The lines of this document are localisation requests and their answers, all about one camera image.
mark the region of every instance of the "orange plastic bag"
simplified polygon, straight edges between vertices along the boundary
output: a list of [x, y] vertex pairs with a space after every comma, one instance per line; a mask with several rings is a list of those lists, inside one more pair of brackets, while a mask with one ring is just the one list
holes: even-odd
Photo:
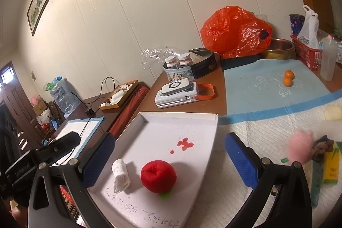
[[206, 49], [216, 51], [221, 58], [234, 58], [265, 50], [271, 43], [272, 28], [251, 12], [227, 6], [207, 19], [200, 33]]

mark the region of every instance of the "orange handle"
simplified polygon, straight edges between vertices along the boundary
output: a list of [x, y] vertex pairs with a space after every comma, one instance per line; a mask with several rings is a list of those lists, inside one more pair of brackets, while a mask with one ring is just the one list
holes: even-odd
[[195, 96], [196, 100], [212, 100], [213, 98], [215, 98], [215, 91], [214, 91], [213, 85], [207, 84], [207, 83], [199, 83], [197, 84], [197, 87], [210, 88], [213, 94], [212, 95], [196, 95]]

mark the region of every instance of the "white bottle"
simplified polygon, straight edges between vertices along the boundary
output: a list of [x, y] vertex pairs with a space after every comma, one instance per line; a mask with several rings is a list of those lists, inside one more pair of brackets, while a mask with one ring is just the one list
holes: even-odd
[[337, 57], [337, 42], [331, 35], [323, 38], [323, 53], [320, 75], [326, 81], [332, 80], [335, 70], [336, 57]]

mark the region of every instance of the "clear plastic bag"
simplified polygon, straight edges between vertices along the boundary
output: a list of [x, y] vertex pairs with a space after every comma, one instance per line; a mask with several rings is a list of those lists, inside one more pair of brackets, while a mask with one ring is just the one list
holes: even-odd
[[52, 118], [52, 114], [50, 109], [46, 109], [42, 112], [40, 116], [38, 116], [39, 120], [42, 122], [42, 124], [50, 124], [50, 119]]
[[71, 93], [67, 80], [65, 78], [57, 82], [54, 80], [52, 84], [54, 86], [51, 86], [49, 89], [50, 95], [56, 101], [60, 110], [65, 114], [72, 113], [81, 102]]
[[187, 50], [178, 49], [175, 47], [158, 47], [155, 49], [145, 49], [142, 51], [142, 62], [141, 64], [144, 66], [144, 69], [149, 67], [154, 78], [158, 78], [160, 73], [163, 71], [163, 65], [165, 63], [165, 59], [169, 56], [176, 55], [179, 56], [183, 53], [190, 53], [190, 57], [193, 63], [201, 62], [205, 59], [200, 55], [195, 53], [191, 53]]

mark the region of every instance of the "red tomato plush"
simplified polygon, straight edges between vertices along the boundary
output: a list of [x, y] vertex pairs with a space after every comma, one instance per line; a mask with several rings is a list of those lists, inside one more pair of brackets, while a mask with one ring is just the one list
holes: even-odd
[[141, 170], [141, 182], [151, 192], [168, 192], [176, 182], [173, 167], [166, 161], [150, 161]]

